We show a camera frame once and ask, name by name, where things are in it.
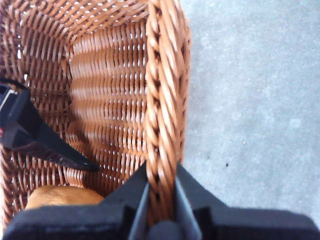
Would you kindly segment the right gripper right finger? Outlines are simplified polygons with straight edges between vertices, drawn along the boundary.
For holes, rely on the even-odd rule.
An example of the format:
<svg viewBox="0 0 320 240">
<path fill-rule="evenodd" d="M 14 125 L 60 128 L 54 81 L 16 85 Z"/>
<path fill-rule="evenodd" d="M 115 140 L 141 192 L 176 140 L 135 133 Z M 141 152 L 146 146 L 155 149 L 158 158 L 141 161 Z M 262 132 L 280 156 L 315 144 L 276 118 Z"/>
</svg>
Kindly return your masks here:
<svg viewBox="0 0 320 240">
<path fill-rule="evenodd" d="M 318 240 L 320 231 L 307 216 L 287 210 L 238 208 L 223 203 L 181 165 L 180 181 L 204 240 Z"/>
</svg>

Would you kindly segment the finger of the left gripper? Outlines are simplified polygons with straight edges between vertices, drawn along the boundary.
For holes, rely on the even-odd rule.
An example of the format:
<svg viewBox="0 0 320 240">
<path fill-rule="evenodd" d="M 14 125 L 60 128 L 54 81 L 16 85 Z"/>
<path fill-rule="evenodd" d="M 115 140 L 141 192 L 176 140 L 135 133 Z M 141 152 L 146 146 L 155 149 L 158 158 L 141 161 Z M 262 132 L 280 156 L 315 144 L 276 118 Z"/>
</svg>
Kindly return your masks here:
<svg viewBox="0 0 320 240">
<path fill-rule="evenodd" d="M 18 145 L 3 145 L 5 148 L 75 170 L 99 169 L 45 123 L 32 103 L 27 89 L 18 92 L 11 116 L 18 131 Z"/>
</svg>

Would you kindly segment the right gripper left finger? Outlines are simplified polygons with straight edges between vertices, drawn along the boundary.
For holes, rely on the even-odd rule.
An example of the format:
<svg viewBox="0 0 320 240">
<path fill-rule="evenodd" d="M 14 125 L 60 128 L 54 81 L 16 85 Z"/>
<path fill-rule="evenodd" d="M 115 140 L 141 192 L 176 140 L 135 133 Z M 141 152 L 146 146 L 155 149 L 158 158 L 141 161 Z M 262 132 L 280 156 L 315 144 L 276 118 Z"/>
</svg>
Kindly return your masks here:
<svg viewBox="0 0 320 240">
<path fill-rule="evenodd" d="M 147 184 L 143 164 L 96 205 L 43 206 L 21 211 L 7 226 L 5 240 L 125 240 Z"/>
</svg>

